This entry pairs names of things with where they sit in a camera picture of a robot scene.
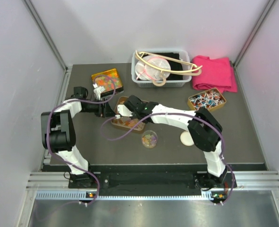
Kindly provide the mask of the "gold tin pastel gummies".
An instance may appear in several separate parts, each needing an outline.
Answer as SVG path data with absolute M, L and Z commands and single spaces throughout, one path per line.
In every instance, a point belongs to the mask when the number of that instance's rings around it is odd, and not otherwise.
M 127 96 L 121 96 L 118 99 L 114 110 L 116 114 L 118 114 L 118 105 L 123 105 L 124 102 L 127 100 L 127 98 L 128 98 Z M 119 119 L 115 118 L 114 120 L 111 121 L 111 124 L 115 128 L 118 128 L 120 130 L 125 130 L 125 131 L 131 129 L 137 123 L 138 123 L 138 119 L 131 119 L 130 117 L 125 117 L 125 116 L 120 117 Z M 145 129 L 145 123 L 141 122 L 133 129 L 133 132 L 142 133 L 144 129 Z

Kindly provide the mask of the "clear round container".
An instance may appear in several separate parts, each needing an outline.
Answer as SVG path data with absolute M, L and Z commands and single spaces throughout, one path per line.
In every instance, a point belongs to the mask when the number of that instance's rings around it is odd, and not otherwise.
M 154 148 L 158 142 L 158 136 L 156 132 L 147 130 L 142 134 L 141 141 L 144 147 Z

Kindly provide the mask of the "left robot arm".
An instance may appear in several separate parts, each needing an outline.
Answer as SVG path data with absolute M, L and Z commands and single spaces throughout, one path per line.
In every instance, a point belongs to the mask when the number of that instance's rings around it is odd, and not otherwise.
M 101 96 L 105 87 L 97 84 L 93 87 L 93 100 L 87 99 L 86 88 L 75 87 L 71 98 L 63 101 L 53 111 L 41 114 L 42 145 L 56 159 L 69 166 L 71 188 L 89 188 L 97 183 L 94 174 L 90 173 L 89 162 L 82 157 L 76 146 L 73 118 L 78 113 L 93 113 L 97 117 L 115 116 L 108 100 Z

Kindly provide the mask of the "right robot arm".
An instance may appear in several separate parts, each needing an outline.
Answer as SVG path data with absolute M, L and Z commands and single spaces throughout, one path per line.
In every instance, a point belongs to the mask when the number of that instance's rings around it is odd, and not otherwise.
M 225 183 L 227 164 L 223 157 L 225 141 L 222 126 L 206 108 L 179 110 L 157 102 L 145 102 L 131 95 L 117 106 L 117 111 L 121 116 L 144 123 L 165 124 L 187 131 L 194 145 L 204 153 L 209 183 L 214 187 Z

